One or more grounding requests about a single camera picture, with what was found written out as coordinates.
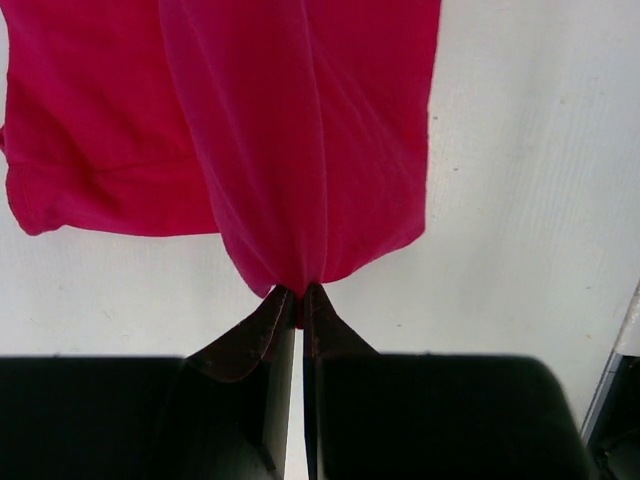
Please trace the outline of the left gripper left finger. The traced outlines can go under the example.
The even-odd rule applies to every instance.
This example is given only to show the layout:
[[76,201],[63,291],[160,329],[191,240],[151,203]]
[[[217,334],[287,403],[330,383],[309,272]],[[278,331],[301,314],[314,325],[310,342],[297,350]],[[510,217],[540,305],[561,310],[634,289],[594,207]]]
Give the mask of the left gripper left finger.
[[221,475],[285,470],[296,295],[278,286],[248,317],[188,358],[212,382],[214,469]]

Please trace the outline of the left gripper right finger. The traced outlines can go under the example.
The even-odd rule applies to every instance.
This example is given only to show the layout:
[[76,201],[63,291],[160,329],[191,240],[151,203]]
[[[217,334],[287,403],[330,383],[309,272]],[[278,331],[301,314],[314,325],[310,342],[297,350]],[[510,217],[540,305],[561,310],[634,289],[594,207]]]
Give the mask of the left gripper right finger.
[[304,330],[303,394],[304,435],[307,471],[311,480],[317,473],[316,361],[323,356],[378,355],[355,330],[336,313],[325,289],[311,284],[301,300],[299,325]]

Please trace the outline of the magenta t shirt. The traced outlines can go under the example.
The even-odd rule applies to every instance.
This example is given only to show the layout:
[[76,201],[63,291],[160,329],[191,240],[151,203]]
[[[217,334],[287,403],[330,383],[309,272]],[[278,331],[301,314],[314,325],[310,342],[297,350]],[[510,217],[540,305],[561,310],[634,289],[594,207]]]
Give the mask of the magenta t shirt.
[[437,1],[5,1],[20,227],[217,233],[303,293],[425,228]]

